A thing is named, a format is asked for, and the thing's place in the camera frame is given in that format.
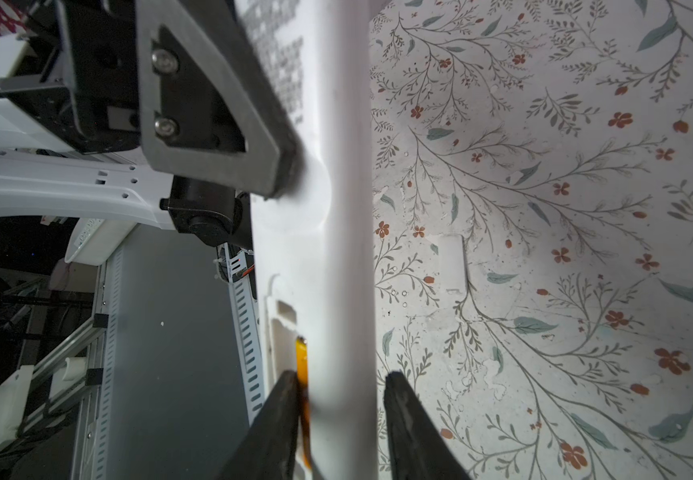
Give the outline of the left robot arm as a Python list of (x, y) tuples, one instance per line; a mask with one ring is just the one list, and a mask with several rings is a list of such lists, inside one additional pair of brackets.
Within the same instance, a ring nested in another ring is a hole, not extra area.
[(248, 249), (297, 147), (230, 1), (0, 1), (0, 217)]

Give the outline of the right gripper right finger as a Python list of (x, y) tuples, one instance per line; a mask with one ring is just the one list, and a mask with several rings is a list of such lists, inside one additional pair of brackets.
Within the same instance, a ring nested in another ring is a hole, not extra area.
[(469, 479), (402, 372), (386, 377), (384, 406), (394, 480)]

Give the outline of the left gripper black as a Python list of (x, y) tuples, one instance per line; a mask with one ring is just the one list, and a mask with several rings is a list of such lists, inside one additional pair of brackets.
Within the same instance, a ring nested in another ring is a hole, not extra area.
[(232, 2), (14, 6), (26, 54), (0, 77), (0, 98), (70, 148), (140, 145), (160, 172), (264, 198), (284, 193), (298, 140)]

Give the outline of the orange battery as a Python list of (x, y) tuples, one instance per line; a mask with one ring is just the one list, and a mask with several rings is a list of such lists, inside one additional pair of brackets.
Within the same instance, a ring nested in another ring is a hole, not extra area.
[(312, 467), (310, 454), (310, 400), (308, 400), (308, 345), (306, 339), (296, 338), (296, 381), (300, 392), (300, 428), (302, 428), (302, 452), (304, 466)]

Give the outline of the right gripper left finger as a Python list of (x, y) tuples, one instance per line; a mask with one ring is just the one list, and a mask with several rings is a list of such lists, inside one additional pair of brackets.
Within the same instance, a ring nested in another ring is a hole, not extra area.
[(218, 474), (218, 479), (294, 478), (300, 423), (298, 418), (298, 377), (296, 372), (286, 370), (266, 398), (248, 434)]

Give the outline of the white battery compartment cover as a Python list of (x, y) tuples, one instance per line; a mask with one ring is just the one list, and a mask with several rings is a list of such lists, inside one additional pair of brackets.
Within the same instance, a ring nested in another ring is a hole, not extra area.
[(440, 286), (448, 294), (465, 294), (468, 274), (464, 239), (458, 234), (437, 235), (433, 244), (438, 252)]

